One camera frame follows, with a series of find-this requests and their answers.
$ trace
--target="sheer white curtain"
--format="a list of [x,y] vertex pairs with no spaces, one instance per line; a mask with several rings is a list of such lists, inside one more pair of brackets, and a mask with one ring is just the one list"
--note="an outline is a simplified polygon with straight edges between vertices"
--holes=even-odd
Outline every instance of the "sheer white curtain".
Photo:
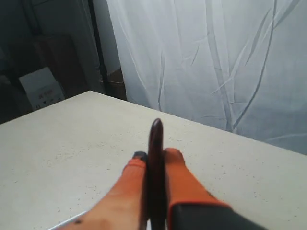
[[307,153],[307,1],[107,1],[129,101]]

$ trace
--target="speckled countertop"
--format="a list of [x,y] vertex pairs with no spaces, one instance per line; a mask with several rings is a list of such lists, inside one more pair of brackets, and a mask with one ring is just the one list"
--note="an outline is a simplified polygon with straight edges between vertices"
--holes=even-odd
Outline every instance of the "speckled countertop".
[[245,217],[306,229],[307,156],[86,92],[0,126],[0,229],[48,229],[92,207],[161,118],[165,147]]

